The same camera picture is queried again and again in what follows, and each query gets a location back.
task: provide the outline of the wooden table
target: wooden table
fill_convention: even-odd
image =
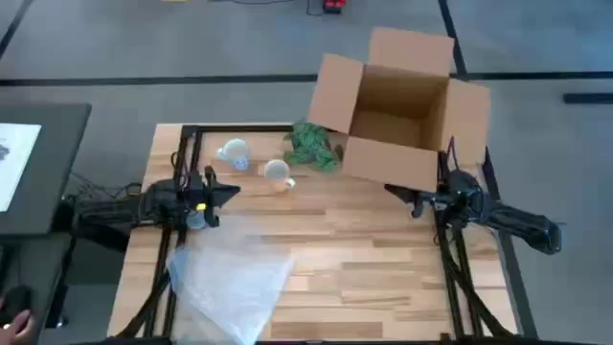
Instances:
[[[170,155],[177,150],[182,126],[156,128],[144,188],[171,177]],[[294,190],[275,190],[261,176],[261,165],[289,149],[283,136],[207,132],[200,152],[200,169],[211,165],[220,183],[242,188],[220,210],[221,226],[254,224],[266,242],[287,248],[296,259],[261,340],[427,340],[453,334],[432,212],[425,209],[421,218],[413,219],[407,205],[380,183],[308,167],[292,169]],[[246,172],[216,158],[216,150],[237,137],[252,151]],[[132,231],[109,335],[122,329],[147,298],[160,236],[159,228]],[[496,239],[488,229],[470,226],[465,240],[477,292],[501,323],[516,332]],[[158,320],[164,307],[161,303]],[[466,308],[463,319],[469,329]],[[181,322],[177,316],[175,332],[185,329]]]

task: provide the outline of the cardboard box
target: cardboard box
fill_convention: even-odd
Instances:
[[[348,134],[342,172],[435,192],[439,150],[485,159],[489,90],[449,77],[453,39],[377,28],[367,64],[324,55],[309,120]]]

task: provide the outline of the gray floor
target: gray floor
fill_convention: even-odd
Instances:
[[[0,30],[17,0],[0,3]],[[93,78],[314,73],[321,54],[365,59],[368,34],[385,25],[444,33],[430,0],[349,1],[342,16],[305,15],[306,1],[245,7],[195,1],[35,0],[0,78]],[[470,72],[613,70],[605,0],[450,0]],[[613,233],[611,107],[569,106],[569,91],[611,91],[613,80],[488,81],[489,145],[503,198],[566,222],[563,252],[547,257],[516,242],[543,338],[610,343]],[[89,102],[92,116],[74,170],[105,185],[140,180],[159,122],[294,121],[312,83],[0,88],[0,103]],[[121,258],[83,248],[67,309],[79,321],[44,343],[104,335]],[[96,311],[84,303],[96,300]]]

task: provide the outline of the person's hand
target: person's hand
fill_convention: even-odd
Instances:
[[[0,345],[23,345],[32,340],[34,318],[29,310],[23,310],[15,316],[10,325],[0,325]]]

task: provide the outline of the plastic sheet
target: plastic sheet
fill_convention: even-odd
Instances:
[[[233,226],[192,233],[167,262],[178,297],[177,343],[252,345],[258,340],[293,261],[256,234]]]

